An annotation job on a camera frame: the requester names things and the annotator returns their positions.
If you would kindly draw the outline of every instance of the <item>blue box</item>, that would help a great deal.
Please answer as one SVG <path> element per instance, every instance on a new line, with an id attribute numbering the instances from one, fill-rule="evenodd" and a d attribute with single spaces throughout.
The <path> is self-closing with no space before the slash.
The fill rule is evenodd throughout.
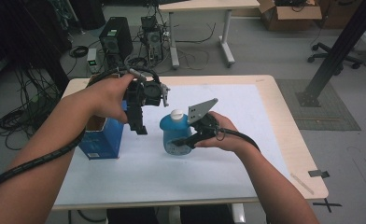
<path id="1" fill-rule="evenodd" d="M 78 146 L 89 160 L 116 159 L 119 157 L 124 124 L 115 119 L 92 117 L 87 131 Z"/>

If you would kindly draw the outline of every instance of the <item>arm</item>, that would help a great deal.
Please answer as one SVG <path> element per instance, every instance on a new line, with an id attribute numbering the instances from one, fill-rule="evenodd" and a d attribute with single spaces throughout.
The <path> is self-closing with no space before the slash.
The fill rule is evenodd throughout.
<path id="1" fill-rule="evenodd" d="M 132 75 L 109 78 L 64 97 L 9 165 L 16 167 L 72 142 L 92 115 L 126 123 L 120 107 Z M 44 223 L 63 183 L 73 150 L 0 185 L 0 223 Z"/>
<path id="2" fill-rule="evenodd" d="M 237 131 L 229 119 L 210 113 L 222 128 Z M 220 147 L 238 156 L 271 223 L 318 223 L 301 193 L 245 140 L 227 134 L 222 141 L 211 138 L 197 143 L 196 147 Z"/>

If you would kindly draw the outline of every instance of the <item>bottle cap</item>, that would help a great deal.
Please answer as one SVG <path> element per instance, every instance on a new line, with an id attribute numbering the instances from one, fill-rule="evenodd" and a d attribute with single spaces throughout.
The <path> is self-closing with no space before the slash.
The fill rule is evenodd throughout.
<path id="1" fill-rule="evenodd" d="M 171 112 L 171 118 L 175 122 L 181 121 L 183 119 L 183 115 L 184 113 L 181 109 L 175 109 Z"/>

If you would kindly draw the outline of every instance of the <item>forearm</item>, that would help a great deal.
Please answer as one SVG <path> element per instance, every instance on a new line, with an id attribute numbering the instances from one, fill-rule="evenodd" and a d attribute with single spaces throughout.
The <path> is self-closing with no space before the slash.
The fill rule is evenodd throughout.
<path id="1" fill-rule="evenodd" d="M 86 93 L 78 92 L 61 100 L 8 169 L 64 147 L 75 139 L 92 114 L 91 100 L 83 94 Z M 72 156 L 73 150 L 0 185 L 0 223 L 43 223 Z"/>
<path id="2" fill-rule="evenodd" d="M 246 167 L 271 223 L 318 223 L 301 193 L 257 149 L 247 144 L 236 154 Z"/>

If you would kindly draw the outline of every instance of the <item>table leg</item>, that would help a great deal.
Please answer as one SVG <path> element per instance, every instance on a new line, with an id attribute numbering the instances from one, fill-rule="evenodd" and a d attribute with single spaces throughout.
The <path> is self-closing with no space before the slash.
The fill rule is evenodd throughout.
<path id="1" fill-rule="evenodd" d="M 174 32 L 174 25 L 172 23 L 174 13 L 169 13 L 169 35 L 171 38 L 171 46 L 169 48 L 171 53 L 171 59 L 172 59 L 172 67 L 174 69 L 177 69 L 179 67 L 179 58 L 177 57 L 177 49 L 176 49 L 176 42 L 175 42 L 175 32 Z"/>
<path id="2" fill-rule="evenodd" d="M 233 58 L 232 52 L 230 51 L 230 47 L 227 43 L 227 36 L 229 34 L 231 16 L 232 16 L 232 10 L 228 9 L 226 11 L 226 18 L 224 20 L 223 36 L 218 37 L 220 39 L 220 44 L 223 48 L 224 54 L 226 55 L 228 67 L 230 67 L 232 64 L 235 63 L 235 59 Z"/>

